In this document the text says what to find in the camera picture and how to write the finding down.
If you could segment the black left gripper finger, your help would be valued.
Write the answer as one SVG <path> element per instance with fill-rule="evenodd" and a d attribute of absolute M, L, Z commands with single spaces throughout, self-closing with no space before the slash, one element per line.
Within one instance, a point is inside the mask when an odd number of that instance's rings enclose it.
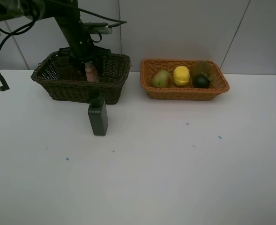
<path fill-rule="evenodd" d="M 97 56 L 92 61 L 92 64 L 96 68 L 98 76 L 102 76 L 102 74 L 103 74 L 103 61 L 104 61 L 104 59 L 105 59 L 104 56 Z"/>
<path fill-rule="evenodd" d="M 85 65 L 77 60 L 69 60 L 70 76 L 85 76 Z"/>

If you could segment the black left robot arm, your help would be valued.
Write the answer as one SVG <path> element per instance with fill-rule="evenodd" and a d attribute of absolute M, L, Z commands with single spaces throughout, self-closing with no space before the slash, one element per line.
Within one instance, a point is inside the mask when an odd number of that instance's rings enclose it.
<path fill-rule="evenodd" d="M 98 27 L 106 27 L 106 23 L 83 23 L 80 13 L 84 10 L 78 8 L 75 0 L 0 0 L 0 22 L 25 16 L 31 22 L 12 31 L 0 43 L 0 51 L 4 43 L 12 36 L 21 35 L 29 31 L 36 21 L 46 18 L 55 18 L 61 29 L 68 47 L 58 51 L 60 56 L 68 56 L 80 63 L 96 61 L 108 56 L 111 51 L 95 45 L 91 38 L 92 34 L 102 35 Z M 0 80 L 3 84 L 2 90 L 8 86 L 2 74 Z"/>

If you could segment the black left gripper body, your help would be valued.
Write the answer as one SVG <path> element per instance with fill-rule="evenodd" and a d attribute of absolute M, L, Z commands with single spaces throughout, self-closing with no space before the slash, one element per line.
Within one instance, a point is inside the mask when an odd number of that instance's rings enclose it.
<path fill-rule="evenodd" d="M 60 48 L 57 52 L 59 56 L 70 57 L 80 62 L 93 61 L 97 56 L 109 57 L 111 50 L 96 46 L 97 41 L 91 38 L 91 34 L 87 33 L 83 28 L 81 21 L 68 22 L 57 21 L 69 47 Z"/>

